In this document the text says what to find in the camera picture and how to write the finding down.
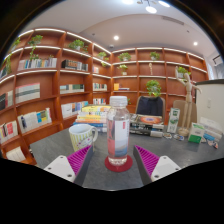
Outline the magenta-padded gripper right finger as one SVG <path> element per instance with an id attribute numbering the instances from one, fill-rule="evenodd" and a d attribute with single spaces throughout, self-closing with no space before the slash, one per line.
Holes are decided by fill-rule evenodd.
<path id="1" fill-rule="evenodd" d="M 168 156 L 159 157 L 138 145 L 134 146 L 133 155 L 144 185 L 180 170 L 180 167 Z"/>

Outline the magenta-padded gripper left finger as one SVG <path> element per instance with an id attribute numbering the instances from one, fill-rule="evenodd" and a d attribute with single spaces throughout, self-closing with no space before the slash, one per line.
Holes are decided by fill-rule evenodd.
<path id="1" fill-rule="evenodd" d="M 92 156 L 93 147 L 87 146 L 68 157 L 63 155 L 58 156 L 44 170 L 82 186 Z"/>

